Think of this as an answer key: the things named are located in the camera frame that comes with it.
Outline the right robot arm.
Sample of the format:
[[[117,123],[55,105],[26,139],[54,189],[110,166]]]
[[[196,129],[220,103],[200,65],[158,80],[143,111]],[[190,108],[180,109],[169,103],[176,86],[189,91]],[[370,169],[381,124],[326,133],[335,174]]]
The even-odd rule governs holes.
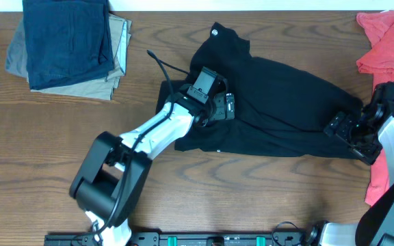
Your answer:
[[[393,184],[358,223],[317,225],[307,245],[394,245],[394,102],[386,109],[378,139],[385,151],[389,180]]]

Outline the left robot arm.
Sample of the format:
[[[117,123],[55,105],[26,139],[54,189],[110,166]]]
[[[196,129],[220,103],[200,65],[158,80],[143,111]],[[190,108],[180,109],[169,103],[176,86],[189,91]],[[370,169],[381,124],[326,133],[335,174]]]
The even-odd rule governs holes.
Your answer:
[[[161,111],[119,136],[105,131],[92,143],[69,190],[92,221],[92,231],[71,245],[126,245],[135,209],[153,160],[195,124],[232,119],[234,97],[225,78],[199,79],[171,91]]]

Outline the black t-shirt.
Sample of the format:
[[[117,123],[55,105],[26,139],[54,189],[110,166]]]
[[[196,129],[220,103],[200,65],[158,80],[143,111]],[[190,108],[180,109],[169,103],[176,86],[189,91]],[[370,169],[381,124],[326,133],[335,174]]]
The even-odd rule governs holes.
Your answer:
[[[306,71],[251,56],[249,41],[219,23],[213,24],[209,38],[192,57],[189,75],[173,81],[174,91],[192,84],[204,67],[226,78],[235,97],[235,117],[191,127],[176,140],[175,150],[354,158],[324,129],[339,112],[359,118],[359,98]]]

